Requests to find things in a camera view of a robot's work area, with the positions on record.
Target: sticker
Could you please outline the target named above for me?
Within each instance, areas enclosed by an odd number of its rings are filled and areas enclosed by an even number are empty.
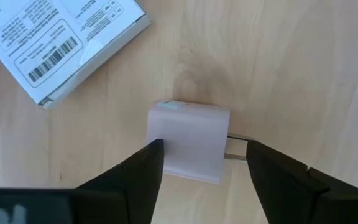
[[[83,22],[89,18],[95,8],[101,8],[101,1],[96,0],[60,0],[63,7],[77,20]]]
[[[13,50],[12,55],[42,32],[58,13],[50,1],[33,1],[0,29],[0,46]]]
[[[166,101],[162,101],[162,102],[158,103],[157,106],[177,110],[187,104],[188,103],[174,101],[174,100],[166,100]]]
[[[81,40],[68,24],[64,20],[59,20],[14,63],[30,85],[37,87],[82,47]]]

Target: white box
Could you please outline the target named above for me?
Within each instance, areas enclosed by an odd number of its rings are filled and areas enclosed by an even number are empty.
[[[51,108],[149,24],[134,0],[0,0],[0,60]]]

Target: black plastic part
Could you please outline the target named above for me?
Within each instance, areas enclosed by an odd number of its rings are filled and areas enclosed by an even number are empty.
[[[151,223],[162,180],[163,149],[163,140],[155,140],[121,164],[78,188],[122,192],[126,196],[129,223]]]
[[[163,161],[163,140],[155,140],[77,189],[0,189],[0,220],[24,213],[26,224],[149,224]]]
[[[358,223],[358,188],[257,141],[249,141],[247,160],[270,224]]]

